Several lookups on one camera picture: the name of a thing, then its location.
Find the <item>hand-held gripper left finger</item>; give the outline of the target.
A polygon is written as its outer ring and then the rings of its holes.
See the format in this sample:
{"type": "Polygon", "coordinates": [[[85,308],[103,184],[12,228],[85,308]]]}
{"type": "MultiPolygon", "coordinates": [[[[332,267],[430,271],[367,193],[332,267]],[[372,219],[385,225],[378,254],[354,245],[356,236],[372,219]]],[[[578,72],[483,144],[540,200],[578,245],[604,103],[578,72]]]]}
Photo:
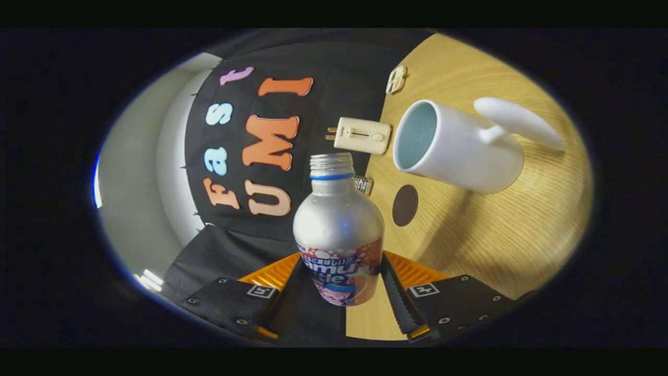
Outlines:
{"type": "Polygon", "coordinates": [[[277,345],[284,311],[299,298],[294,286],[302,269],[296,252],[241,278],[218,277],[177,305],[231,345],[277,345]]]}

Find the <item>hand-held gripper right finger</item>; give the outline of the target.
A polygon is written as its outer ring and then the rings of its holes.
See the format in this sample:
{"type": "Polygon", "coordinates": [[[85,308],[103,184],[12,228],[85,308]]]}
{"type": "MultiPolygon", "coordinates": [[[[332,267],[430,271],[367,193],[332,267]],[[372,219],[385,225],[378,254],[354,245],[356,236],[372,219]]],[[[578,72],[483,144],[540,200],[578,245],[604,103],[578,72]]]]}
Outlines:
{"type": "Polygon", "coordinates": [[[490,327],[531,300],[511,298],[471,274],[446,275],[384,251],[380,272],[399,330],[410,344],[449,344],[490,327]]]}

